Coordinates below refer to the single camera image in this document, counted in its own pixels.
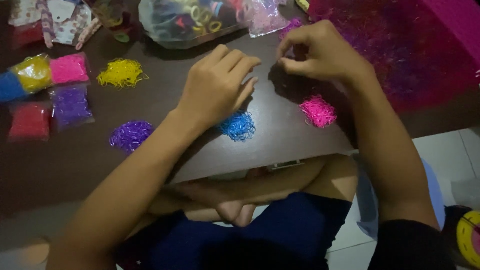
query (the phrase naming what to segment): hand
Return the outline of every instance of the hand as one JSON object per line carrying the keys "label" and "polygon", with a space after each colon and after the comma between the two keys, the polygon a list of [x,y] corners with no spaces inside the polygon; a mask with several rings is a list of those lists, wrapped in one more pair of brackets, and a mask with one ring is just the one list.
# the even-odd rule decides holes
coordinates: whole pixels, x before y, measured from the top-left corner
{"label": "hand", "polygon": [[257,77],[243,79],[261,63],[225,45],[198,61],[188,72],[183,94],[176,108],[207,129],[236,112],[253,93]]}
{"label": "hand", "polygon": [[[308,47],[305,61],[284,58],[293,45]],[[278,63],[288,74],[318,80],[337,79],[355,85],[363,79],[375,79],[372,65],[359,55],[328,20],[291,30],[277,49]]]}

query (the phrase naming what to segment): bag of blue rubber bands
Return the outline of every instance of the bag of blue rubber bands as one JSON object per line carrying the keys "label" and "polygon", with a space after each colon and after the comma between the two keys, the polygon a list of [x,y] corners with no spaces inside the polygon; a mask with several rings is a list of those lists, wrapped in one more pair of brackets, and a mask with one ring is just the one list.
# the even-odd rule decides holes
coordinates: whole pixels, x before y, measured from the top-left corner
{"label": "bag of blue rubber bands", "polygon": [[249,0],[141,0],[140,22],[167,49],[188,49],[248,27]]}

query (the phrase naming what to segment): person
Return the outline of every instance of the person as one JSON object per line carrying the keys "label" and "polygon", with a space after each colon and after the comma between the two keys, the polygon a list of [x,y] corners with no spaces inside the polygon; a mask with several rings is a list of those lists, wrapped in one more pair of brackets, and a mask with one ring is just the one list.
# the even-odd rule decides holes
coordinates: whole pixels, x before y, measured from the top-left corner
{"label": "person", "polygon": [[[304,61],[283,57],[299,44],[308,47]],[[277,57],[288,74],[337,80],[347,89],[378,197],[369,268],[454,269],[420,157],[372,65],[325,20],[290,31]],[[106,270],[116,262],[126,269],[327,269],[326,251],[355,194],[350,157],[317,157],[272,174],[260,168],[243,181],[164,186],[185,149],[252,94],[258,78],[242,82],[260,63],[218,45],[193,65],[178,106],[86,199],[53,242],[47,269]],[[251,221],[255,205],[268,201]],[[160,216],[145,222],[146,213]],[[237,226],[204,222],[220,218]]]}

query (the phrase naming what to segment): dark brown table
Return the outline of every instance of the dark brown table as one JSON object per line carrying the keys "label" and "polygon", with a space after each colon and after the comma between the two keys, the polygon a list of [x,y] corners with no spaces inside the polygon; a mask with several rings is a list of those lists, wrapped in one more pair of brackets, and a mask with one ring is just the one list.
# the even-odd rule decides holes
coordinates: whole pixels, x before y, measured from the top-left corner
{"label": "dark brown table", "polygon": [[[4,12],[8,10],[6,5],[0,3]],[[284,8],[282,12],[287,17],[302,15],[297,8]],[[58,44],[52,50],[36,44],[12,51],[4,38],[11,34],[11,29],[5,28],[7,16],[1,14],[2,71],[41,52],[54,58],[75,53],[73,48]],[[243,143],[233,142],[215,130],[207,131],[182,156],[173,182],[345,152],[352,149],[348,138],[355,146],[348,101],[329,86],[321,87],[321,92],[336,107],[337,124],[325,129],[305,124],[297,103],[311,92],[311,82],[272,68],[276,34],[250,39],[242,30],[189,50],[167,50],[147,38],[122,44],[101,29],[84,46],[92,69],[88,99],[94,123],[52,132],[48,142],[6,143],[11,117],[8,105],[0,105],[0,213],[85,198],[126,157],[108,144],[112,130],[133,119],[159,125],[176,106],[189,68],[219,43],[263,61],[252,73],[260,81],[247,108],[256,132]],[[99,70],[116,57],[139,61],[150,79],[122,90],[99,86],[95,80]],[[48,100],[48,95],[44,91],[32,99]],[[401,118],[412,137],[432,135],[480,123],[479,104],[480,92],[472,90],[441,106],[402,113]]]}

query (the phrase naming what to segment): navy blue shorts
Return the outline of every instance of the navy blue shorts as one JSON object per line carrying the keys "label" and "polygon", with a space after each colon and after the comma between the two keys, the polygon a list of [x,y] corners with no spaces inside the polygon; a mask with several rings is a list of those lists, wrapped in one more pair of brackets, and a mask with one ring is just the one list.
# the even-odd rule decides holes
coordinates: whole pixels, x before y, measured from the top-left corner
{"label": "navy blue shorts", "polygon": [[124,270],[327,269],[326,251],[351,204],[296,192],[244,228],[190,221],[177,211],[121,244],[116,262]]}

